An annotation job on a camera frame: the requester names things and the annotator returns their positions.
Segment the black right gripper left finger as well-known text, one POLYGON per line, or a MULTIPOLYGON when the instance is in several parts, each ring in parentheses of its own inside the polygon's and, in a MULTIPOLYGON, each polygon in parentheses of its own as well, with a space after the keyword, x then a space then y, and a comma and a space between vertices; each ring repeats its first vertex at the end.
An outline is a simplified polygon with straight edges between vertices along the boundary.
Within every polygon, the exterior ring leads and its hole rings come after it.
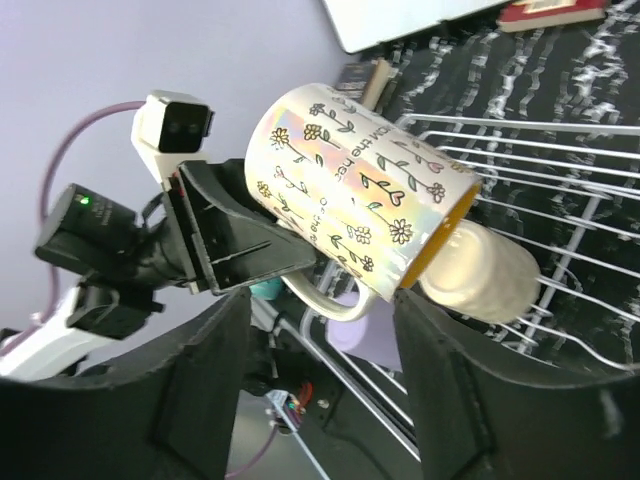
POLYGON ((221 479, 250 330, 239 290, 88 374, 1 384, 5 479, 221 479))

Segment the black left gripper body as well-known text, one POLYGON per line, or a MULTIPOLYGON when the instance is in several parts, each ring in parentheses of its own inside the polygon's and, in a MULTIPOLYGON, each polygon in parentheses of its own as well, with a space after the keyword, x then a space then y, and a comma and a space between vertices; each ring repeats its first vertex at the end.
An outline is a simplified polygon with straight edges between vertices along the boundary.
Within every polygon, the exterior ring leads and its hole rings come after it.
POLYGON ((204 272, 180 231, 188 223, 173 211, 153 226, 138 219, 136 211, 71 183, 44 220, 34 254, 89 285, 206 291, 204 272))

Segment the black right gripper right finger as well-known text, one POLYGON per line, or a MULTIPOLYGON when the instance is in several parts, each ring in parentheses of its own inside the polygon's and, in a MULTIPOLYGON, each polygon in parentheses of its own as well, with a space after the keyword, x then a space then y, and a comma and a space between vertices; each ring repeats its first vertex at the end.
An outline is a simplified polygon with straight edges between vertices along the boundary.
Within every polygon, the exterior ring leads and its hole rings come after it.
POLYGON ((639 378, 553 367, 395 296, 394 325, 427 479, 635 479, 639 378))

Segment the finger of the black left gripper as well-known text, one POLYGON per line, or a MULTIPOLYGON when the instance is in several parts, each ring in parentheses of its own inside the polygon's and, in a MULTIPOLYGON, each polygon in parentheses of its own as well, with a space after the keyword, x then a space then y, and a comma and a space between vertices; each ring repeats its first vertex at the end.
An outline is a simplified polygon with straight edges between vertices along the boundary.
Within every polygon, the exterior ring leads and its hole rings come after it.
POLYGON ((311 267, 314 248, 279 226, 246 185, 244 161, 177 169, 177 218, 199 286, 216 295, 311 267))

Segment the floral white mug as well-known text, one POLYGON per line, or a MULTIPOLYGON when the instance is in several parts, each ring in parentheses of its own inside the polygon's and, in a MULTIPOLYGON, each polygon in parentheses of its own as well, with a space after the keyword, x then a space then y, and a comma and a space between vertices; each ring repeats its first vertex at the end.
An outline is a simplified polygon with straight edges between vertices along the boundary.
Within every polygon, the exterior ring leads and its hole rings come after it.
POLYGON ((355 279, 359 297, 346 307, 304 275, 284 276, 308 307, 342 322, 411 287, 481 187, 472 170, 319 83, 269 108, 244 168, 251 196, 355 279))

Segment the cream ribbed cup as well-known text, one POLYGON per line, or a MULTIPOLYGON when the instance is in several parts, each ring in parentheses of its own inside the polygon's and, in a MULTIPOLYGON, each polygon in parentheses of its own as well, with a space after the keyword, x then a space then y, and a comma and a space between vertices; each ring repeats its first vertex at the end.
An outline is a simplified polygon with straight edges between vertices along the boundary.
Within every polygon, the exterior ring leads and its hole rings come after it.
POLYGON ((463 220, 419 277, 436 304, 489 323, 526 314, 539 295, 540 268, 521 245, 463 220))

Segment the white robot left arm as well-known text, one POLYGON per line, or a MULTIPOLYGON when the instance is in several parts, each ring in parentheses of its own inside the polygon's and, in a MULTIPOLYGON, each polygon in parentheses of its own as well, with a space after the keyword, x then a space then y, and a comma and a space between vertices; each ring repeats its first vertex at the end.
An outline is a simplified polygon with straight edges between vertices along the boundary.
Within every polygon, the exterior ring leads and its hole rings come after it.
POLYGON ((130 337, 162 311, 158 290, 219 296, 316 259, 310 244, 250 195, 240 159, 181 164, 141 212, 72 184, 44 221, 34 252, 79 280, 46 320, 2 339, 1 373, 19 381, 57 376, 130 337))

